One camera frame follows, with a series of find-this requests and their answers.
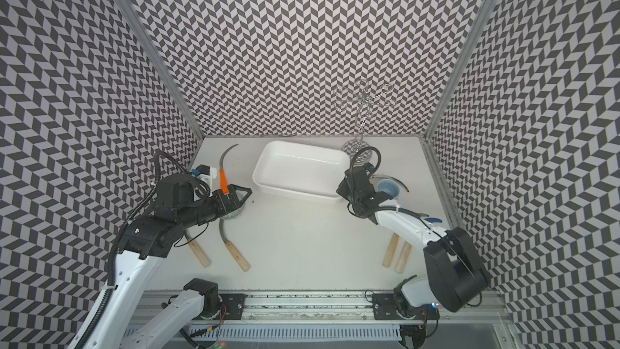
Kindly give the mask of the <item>light blue mug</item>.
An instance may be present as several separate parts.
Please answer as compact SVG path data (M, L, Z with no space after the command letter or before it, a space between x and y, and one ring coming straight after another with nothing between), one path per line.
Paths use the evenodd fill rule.
M379 192L388 194L392 200L400 195L400 185L393 179L381 179L377 184Z

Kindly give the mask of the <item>white plastic storage box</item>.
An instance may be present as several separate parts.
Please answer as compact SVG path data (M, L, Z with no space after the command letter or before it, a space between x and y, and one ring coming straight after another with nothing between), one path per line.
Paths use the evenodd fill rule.
M337 187L350 166L341 151L316 145L272 141L264 147L252 179L265 194L335 205Z

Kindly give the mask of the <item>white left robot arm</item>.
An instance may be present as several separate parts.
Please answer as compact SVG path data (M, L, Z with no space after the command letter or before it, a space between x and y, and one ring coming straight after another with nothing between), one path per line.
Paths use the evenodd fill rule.
M162 348L196 318L222 323L227 310L218 285L193 279L139 331L124 335L147 285L186 231L239 210L252 193L235 184L210 192L190 173L154 183L113 242L105 285L70 347Z

